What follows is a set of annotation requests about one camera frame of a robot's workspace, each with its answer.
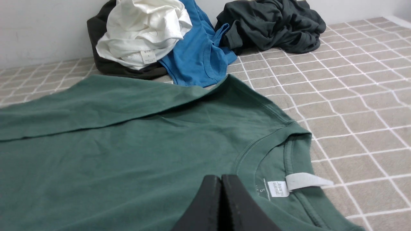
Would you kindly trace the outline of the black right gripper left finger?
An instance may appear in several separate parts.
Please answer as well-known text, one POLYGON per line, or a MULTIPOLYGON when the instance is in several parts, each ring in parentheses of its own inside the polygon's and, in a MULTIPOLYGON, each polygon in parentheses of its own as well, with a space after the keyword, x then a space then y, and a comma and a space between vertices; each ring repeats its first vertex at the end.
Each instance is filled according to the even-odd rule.
POLYGON ((219 177, 206 175, 201 186, 172 231, 217 231, 222 184, 219 177))

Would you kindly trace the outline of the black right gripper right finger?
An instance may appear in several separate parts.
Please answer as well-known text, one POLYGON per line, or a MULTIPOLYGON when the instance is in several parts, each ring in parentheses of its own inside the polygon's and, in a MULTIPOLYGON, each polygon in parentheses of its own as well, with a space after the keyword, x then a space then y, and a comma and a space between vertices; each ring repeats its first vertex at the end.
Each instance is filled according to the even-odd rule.
POLYGON ((222 176, 222 231, 279 231, 236 175, 222 176))

